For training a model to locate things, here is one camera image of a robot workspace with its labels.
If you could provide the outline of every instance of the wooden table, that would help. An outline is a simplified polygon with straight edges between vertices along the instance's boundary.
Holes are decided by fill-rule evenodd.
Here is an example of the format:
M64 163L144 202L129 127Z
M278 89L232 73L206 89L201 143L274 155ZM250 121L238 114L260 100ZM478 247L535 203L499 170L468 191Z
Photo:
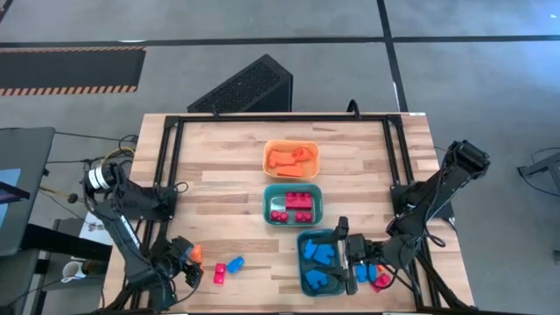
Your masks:
M130 174L139 185L152 185L164 119L164 114L148 114L143 119ZM425 115L402 114L402 121L415 179L426 180L438 169L428 120ZM398 282L379 294L361 284L354 296L307 297L299 284L296 249L296 238L304 228L272 227L263 219L263 191L275 182L263 172L264 145L270 139L311 140L321 150L320 172L312 181L324 198L325 216L317 228L334 228L345 215L351 234L387 239L385 227L393 218L392 178L380 122L188 122L184 132L177 182L185 181L190 188L179 195L168 238L182 235L202 244L205 275L198 291L171 312L415 310L412 293ZM170 155L166 155L166 171ZM441 220L431 222L430 231L447 242L446 248L430 245L434 267L457 296L471 305L457 236ZM223 286L214 284L214 265L237 256L245 259L242 271L227 275ZM104 286L108 303L121 289L123 266L122 256L113 248ZM429 305L422 271L420 277L424 302ZM183 279L181 274L175 279L179 298L191 290Z

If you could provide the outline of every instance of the black computer case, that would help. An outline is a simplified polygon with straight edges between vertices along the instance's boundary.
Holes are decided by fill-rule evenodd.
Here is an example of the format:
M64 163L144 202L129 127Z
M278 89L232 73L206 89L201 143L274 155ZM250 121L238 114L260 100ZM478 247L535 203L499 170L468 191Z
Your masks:
M268 54L186 109L189 113L291 112L293 75Z

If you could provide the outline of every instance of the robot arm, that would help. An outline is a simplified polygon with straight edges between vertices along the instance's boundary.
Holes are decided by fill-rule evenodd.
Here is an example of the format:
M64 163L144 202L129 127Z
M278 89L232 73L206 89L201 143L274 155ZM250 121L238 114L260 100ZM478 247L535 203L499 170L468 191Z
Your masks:
M147 290L150 307L161 312L177 303L171 280L179 272L185 273L186 283L191 287L198 285L202 269L189 259L192 243L181 236L171 241L158 238L150 251L144 253L128 220L130 216L169 220L170 207L175 207L177 198L173 187L141 187L128 180L118 165L107 164L86 173L83 189L86 206L103 222L124 258L128 282L125 300L132 291ZM103 201L97 201L96 194L104 195ZM112 304L112 307L122 307L124 302Z
M444 156L441 169L426 182L416 182L400 192L392 192L395 218L386 232L386 241L366 240L363 234L348 235L346 217L339 218L339 225L330 237L313 240L315 243L342 242L343 262L341 269L324 270L341 279L346 294L358 290L354 277L354 265L359 263L392 266L395 270L406 268L417 257L426 275L434 281L437 289L450 307L467 308L445 285L431 264L418 254L418 243L427 236L426 222L433 217L470 180L478 179L487 172L488 155L468 143L453 142Z

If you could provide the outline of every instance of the red block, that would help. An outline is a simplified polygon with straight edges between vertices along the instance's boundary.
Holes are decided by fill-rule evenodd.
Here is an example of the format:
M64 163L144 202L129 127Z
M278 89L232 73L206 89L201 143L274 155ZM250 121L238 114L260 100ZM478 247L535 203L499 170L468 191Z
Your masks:
M386 274L381 274L380 276L377 277L377 279L375 279L374 284L378 287L384 288L390 282L391 282L391 278L389 276L387 276ZM375 293L379 293L383 290L383 289L376 288L373 285L372 288L374 289Z
M287 222L288 221L288 213L280 212L280 211L273 211L270 213L270 220L276 222Z
M226 275L226 264L216 263L216 271L213 274L213 282L215 284L224 284L225 275Z
M296 222L313 222L313 214L308 212L296 213Z
M311 210L313 206L312 195L309 192L287 192L287 210Z

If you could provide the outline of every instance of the gray floor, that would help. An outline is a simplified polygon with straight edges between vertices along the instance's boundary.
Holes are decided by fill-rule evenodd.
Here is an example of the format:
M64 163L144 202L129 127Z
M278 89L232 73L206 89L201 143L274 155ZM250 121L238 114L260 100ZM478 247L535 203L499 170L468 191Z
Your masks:
M560 30L560 4L553 1L386 3L395 36ZM0 24L0 41L380 36L379 21L375 1L366 0L15 0ZM487 176L453 202L477 306L557 313L560 266L553 263L551 250L560 249L559 200L526 186L515 167L527 165L533 151L558 146L560 42L398 44L395 49L409 110L428 114L435 143L445 147L467 138L492 159ZM53 126L112 137L137 133L144 113L185 111L263 53L294 74L296 111L342 110L350 98L362 111L396 110L381 44L150 47L136 93L3 97L0 128ZM97 156L113 146L57 136L51 159ZM79 165L56 165L51 171L47 185L77 190ZM553 189L547 174L533 180ZM67 217L71 214L39 198L32 220L47 226ZM49 293L45 313L93 310L98 298L99 288Z

